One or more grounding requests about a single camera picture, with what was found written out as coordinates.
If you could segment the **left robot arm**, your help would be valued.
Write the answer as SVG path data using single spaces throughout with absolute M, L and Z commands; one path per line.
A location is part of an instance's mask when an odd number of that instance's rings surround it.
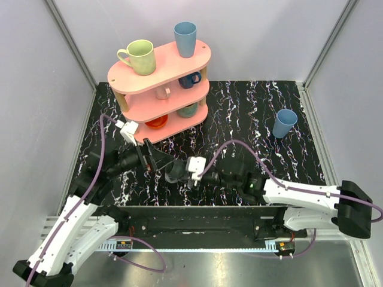
M 27 286 L 71 286 L 81 265 L 100 245 L 115 241 L 107 251 L 115 257 L 126 254 L 135 234 L 130 215 L 117 206 L 102 202 L 123 172 L 142 166 L 156 172 L 173 162 L 174 157 L 159 151 L 145 139 L 143 145 L 118 152 L 91 152 L 81 174 L 69 189 L 69 196 L 57 221 L 38 249 L 28 259 L 15 263 L 13 273 Z

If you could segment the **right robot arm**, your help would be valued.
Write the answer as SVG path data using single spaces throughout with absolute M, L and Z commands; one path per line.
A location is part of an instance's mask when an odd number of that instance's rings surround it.
M 240 162 L 222 163 L 206 173 L 199 169 L 192 178 L 234 188 L 249 203 L 281 204 L 282 214 L 271 223 L 279 237 L 312 228 L 337 229 L 357 239 L 371 236 L 372 200 L 352 181 L 340 186 L 294 183 L 250 172 Z

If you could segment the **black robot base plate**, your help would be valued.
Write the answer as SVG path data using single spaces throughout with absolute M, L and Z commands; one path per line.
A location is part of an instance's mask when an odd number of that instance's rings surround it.
M 286 207 L 261 206 L 103 206 L 95 216 L 121 221 L 122 234 L 145 238 L 159 234 L 240 234 L 254 240 L 305 238 L 303 228 L 284 226 Z

